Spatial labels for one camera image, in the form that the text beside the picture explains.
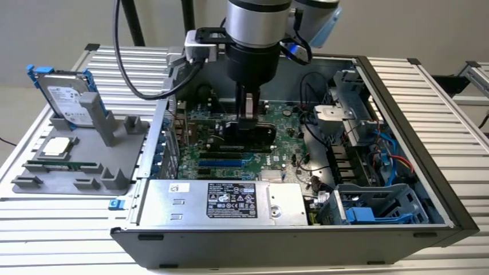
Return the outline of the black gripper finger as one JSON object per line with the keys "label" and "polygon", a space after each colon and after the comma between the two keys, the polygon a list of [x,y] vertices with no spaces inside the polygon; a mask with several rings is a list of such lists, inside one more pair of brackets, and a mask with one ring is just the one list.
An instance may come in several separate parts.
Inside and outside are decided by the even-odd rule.
{"label": "black gripper finger", "polygon": [[236,84],[236,111],[239,129],[253,129],[257,124],[260,88]]}

